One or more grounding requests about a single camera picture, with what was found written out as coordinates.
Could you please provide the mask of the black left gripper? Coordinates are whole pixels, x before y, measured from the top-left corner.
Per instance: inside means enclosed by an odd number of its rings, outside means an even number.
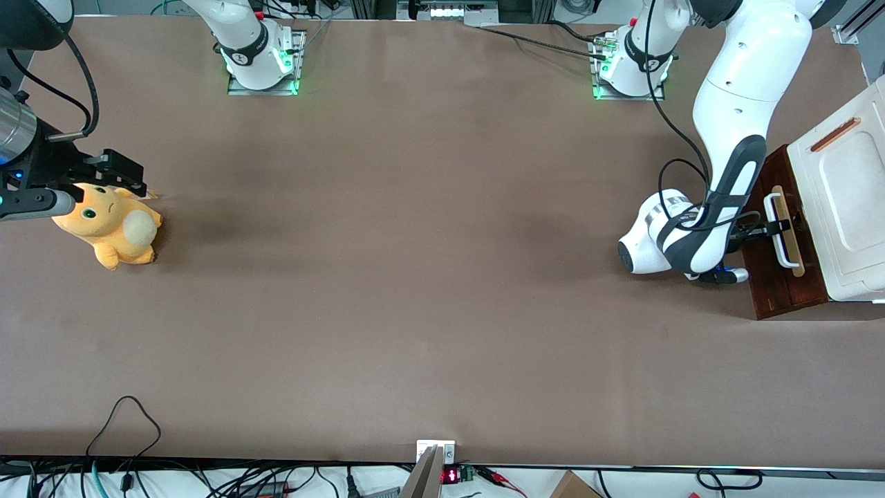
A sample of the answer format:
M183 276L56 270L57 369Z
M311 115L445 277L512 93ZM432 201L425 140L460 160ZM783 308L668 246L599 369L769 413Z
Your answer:
M743 242L752 235L757 227L759 227L759 236L762 239L773 239L785 231L793 230L793 225L788 219L761 223L761 214L759 212L744 212L739 215L737 222L733 224L730 230L726 245L726 255L738 251Z

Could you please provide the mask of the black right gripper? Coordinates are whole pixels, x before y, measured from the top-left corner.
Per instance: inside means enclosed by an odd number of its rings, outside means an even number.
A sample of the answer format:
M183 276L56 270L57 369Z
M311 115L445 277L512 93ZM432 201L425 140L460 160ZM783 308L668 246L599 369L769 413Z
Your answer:
M148 198L142 165L111 149L86 158L72 142L48 141L55 132L40 118L33 123L2 124L4 205L12 204L14 193L35 188L59 190L76 202L111 195ZM83 164L84 178L70 179L69 172Z

